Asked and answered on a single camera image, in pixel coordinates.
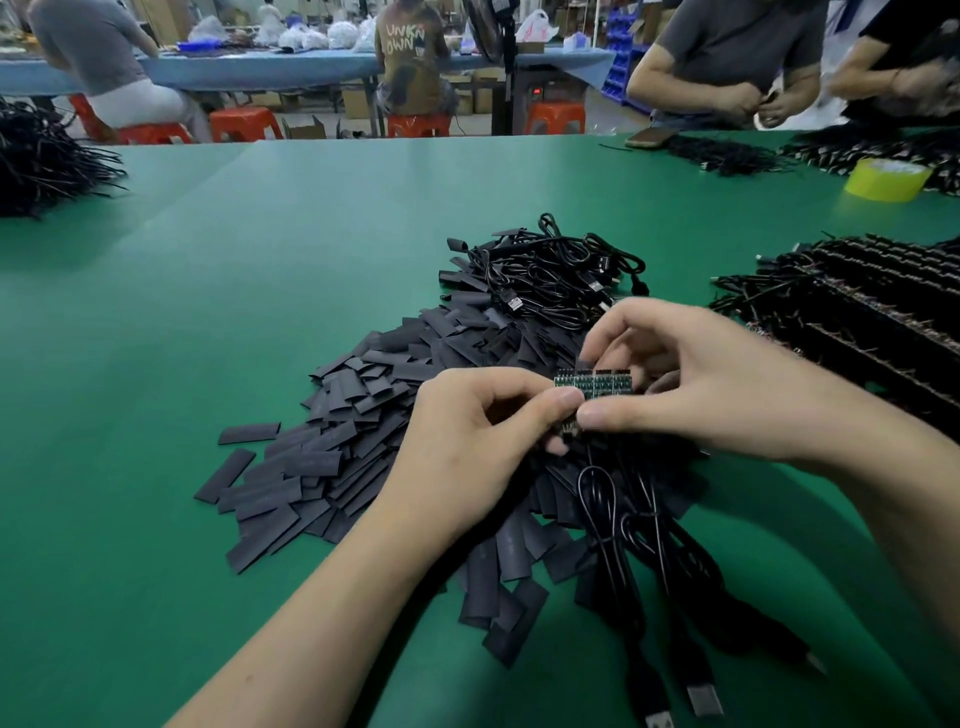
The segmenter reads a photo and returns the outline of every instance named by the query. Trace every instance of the person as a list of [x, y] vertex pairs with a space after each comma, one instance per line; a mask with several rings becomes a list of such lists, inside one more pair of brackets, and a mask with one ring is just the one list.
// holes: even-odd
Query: person
[[376, 100], [387, 113], [456, 113], [457, 92], [437, 69], [437, 59], [450, 57], [444, 22], [423, 0], [396, 0], [380, 12], [374, 50], [386, 69]]
[[[671, 432], [834, 480], [960, 643], [960, 448], [846, 380], [703, 308], [615, 305], [581, 356], [655, 395], [584, 403], [514, 368], [422, 385], [380, 495], [346, 538], [169, 725], [342, 726], [377, 651], [433, 562], [497, 503], [521, 458], [574, 411], [586, 430]], [[525, 400], [491, 424], [494, 405]], [[562, 452], [556, 438], [547, 445]]]
[[[678, 130], [768, 129], [820, 95], [826, 0], [684, 0], [627, 95]], [[783, 71], [783, 92], [770, 94]]]
[[268, 18], [273, 18], [280, 25], [284, 25], [283, 13], [276, 8], [274, 0], [263, 0], [263, 3], [256, 10], [256, 19], [260, 22], [260, 25], [268, 22]]
[[960, 124], [960, 2], [890, 0], [837, 68], [844, 115], [881, 126]]
[[159, 49], [116, 0], [33, 0], [27, 16], [43, 57], [77, 79], [105, 124], [180, 122], [197, 141], [213, 141], [196, 101], [147, 78], [133, 47], [149, 58]]

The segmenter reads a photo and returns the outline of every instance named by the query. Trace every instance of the gray t-shirt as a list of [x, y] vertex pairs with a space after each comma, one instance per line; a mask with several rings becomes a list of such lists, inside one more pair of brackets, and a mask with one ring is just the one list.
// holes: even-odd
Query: gray t-shirt
[[675, 59], [678, 79], [749, 82], [765, 94], [781, 70], [820, 62], [826, 25], [827, 0], [684, 0], [657, 45]]
[[27, 17], [40, 45], [70, 63], [87, 96], [147, 78], [133, 55], [140, 26], [116, 0], [36, 0]]

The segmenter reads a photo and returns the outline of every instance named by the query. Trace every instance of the yellow tape roll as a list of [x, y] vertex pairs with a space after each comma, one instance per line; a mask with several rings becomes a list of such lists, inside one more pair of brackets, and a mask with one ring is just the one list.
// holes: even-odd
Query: yellow tape roll
[[879, 203], [908, 203], [920, 194], [932, 171], [896, 159], [861, 159], [844, 190]]

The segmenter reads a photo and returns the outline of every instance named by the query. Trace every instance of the white pants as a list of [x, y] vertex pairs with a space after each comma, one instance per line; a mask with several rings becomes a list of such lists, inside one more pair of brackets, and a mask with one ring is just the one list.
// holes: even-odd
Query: white pants
[[173, 88], [155, 85], [150, 79], [91, 96], [88, 101], [97, 116], [114, 129], [180, 122], [197, 141], [213, 141], [210, 122], [200, 104]]

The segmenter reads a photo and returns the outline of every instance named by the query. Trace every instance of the brown t-shirt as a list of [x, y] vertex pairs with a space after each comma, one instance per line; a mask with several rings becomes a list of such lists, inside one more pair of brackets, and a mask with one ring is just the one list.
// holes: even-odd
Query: brown t-shirt
[[437, 58], [450, 51], [440, 14], [422, 1], [399, 0], [376, 18], [376, 53], [383, 57], [393, 113], [434, 113], [443, 103]]

